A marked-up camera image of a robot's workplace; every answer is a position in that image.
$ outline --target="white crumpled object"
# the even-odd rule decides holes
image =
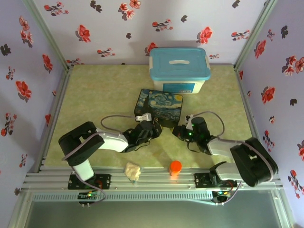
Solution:
[[[130,162],[127,163],[125,170],[125,175],[129,178],[132,184],[136,183],[141,174],[141,167]]]

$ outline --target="plastic storage box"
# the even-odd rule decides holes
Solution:
[[[160,92],[150,89],[142,89],[135,109],[135,116],[151,113],[153,118],[163,127],[176,127],[181,117],[183,96]]]
[[[197,94],[210,79],[210,65],[202,48],[154,48],[150,53],[154,89],[175,94]]]

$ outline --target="starry night painting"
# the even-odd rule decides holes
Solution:
[[[153,117],[179,121],[182,100],[181,95],[142,89],[134,112],[136,115],[151,113]]]

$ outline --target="starry night box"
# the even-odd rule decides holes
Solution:
[[[151,113],[163,127],[173,128],[181,117],[183,96],[150,89],[142,89],[135,109],[135,116]]]

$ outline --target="purple wall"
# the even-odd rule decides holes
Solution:
[[[259,135],[279,166],[304,226],[304,14],[302,0],[278,1],[240,68]]]
[[[63,67],[21,0],[3,1],[0,21],[0,227],[5,228],[40,150]]]
[[[211,63],[231,64],[265,1],[34,0],[69,65],[149,64],[155,46],[201,47]]]

